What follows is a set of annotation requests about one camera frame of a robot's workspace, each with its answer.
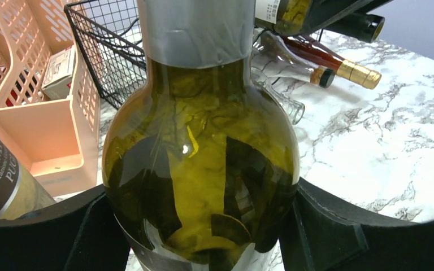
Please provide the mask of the green bottle cream label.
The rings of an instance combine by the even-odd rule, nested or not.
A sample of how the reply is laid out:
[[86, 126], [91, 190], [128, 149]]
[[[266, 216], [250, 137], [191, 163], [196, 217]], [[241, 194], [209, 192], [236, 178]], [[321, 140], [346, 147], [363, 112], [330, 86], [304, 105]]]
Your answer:
[[255, 25], [281, 36], [293, 36], [302, 30], [312, 0], [256, 0]]

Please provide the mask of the small white box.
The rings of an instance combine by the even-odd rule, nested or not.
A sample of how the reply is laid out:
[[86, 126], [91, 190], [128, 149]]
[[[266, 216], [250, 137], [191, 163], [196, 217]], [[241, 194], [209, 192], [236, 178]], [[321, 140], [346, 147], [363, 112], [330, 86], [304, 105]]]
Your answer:
[[72, 45], [49, 58], [42, 82], [42, 91], [50, 100], [65, 99], [71, 88], [76, 49]]

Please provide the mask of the green bottle tan label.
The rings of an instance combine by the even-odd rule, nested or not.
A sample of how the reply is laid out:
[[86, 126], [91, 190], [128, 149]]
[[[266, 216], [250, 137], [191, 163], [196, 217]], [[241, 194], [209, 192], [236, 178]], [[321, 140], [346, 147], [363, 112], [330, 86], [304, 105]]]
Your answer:
[[299, 179], [281, 105], [251, 80], [254, 1], [138, 1], [146, 84], [103, 184], [143, 270], [266, 270]]

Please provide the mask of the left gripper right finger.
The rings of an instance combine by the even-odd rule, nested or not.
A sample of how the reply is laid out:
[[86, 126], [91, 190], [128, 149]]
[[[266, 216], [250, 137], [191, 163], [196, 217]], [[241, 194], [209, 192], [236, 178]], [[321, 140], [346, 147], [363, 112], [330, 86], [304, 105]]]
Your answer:
[[279, 241], [285, 270], [434, 270], [434, 220], [380, 215], [304, 179]]

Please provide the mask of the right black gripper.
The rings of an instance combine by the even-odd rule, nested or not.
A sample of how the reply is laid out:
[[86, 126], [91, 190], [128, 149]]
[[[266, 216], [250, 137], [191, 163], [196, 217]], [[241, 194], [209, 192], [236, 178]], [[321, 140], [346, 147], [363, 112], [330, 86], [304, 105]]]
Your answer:
[[311, 34], [352, 13], [366, 14], [393, 0], [312, 0], [299, 34]]

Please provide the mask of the red wine gold cap bottle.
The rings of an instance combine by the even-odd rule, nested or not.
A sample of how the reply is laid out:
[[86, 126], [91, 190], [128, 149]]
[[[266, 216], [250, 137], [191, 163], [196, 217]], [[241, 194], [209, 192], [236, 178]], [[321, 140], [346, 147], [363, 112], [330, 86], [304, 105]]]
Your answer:
[[294, 54], [330, 68], [336, 72], [337, 76], [364, 88], [372, 90], [381, 80], [381, 73], [340, 56], [309, 36], [283, 37], [283, 41]]

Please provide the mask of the clear glass bottle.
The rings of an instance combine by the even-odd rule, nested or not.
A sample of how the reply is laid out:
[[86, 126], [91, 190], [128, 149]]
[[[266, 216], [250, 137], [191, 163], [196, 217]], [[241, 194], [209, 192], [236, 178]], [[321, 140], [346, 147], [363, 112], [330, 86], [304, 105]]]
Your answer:
[[273, 88], [270, 79], [257, 68], [251, 67], [251, 78], [263, 86], [266, 91], [280, 103], [284, 111], [287, 113], [292, 125], [296, 125], [300, 122], [305, 113], [305, 105], [303, 103], [287, 98], [283, 94], [277, 92]]

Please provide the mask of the green bottle brown label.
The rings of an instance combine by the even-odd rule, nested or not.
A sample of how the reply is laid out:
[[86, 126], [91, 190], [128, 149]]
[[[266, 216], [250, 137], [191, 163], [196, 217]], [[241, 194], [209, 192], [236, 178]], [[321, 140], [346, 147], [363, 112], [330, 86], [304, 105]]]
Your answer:
[[55, 204], [54, 198], [0, 140], [0, 220]]

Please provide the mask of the clear bottle black cap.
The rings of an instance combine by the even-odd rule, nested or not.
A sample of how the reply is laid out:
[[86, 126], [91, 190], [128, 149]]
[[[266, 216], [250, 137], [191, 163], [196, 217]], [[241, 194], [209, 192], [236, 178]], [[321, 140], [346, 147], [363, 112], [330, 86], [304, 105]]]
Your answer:
[[269, 78], [288, 77], [323, 89], [333, 83], [335, 72], [291, 52], [282, 37], [269, 30], [254, 30], [251, 65]]

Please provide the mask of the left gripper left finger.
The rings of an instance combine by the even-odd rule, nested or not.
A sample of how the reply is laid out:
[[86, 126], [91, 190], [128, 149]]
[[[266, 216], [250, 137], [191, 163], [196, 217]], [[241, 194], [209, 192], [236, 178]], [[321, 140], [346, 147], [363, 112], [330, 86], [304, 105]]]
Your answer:
[[129, 250], [102, 185], [0, 220], [0, 270], [125, 270]]

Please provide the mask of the peach plastic file organizer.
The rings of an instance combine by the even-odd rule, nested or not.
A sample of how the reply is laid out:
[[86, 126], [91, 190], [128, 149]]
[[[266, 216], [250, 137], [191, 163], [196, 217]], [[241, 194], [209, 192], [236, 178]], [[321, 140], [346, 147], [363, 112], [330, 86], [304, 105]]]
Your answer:
[[100, 99], [80, 53], [63, 98], [43, 91], [49, 59], [73, 46], [63, 1], [0, 1], [0, 139], [52, 196], [94, 187]]

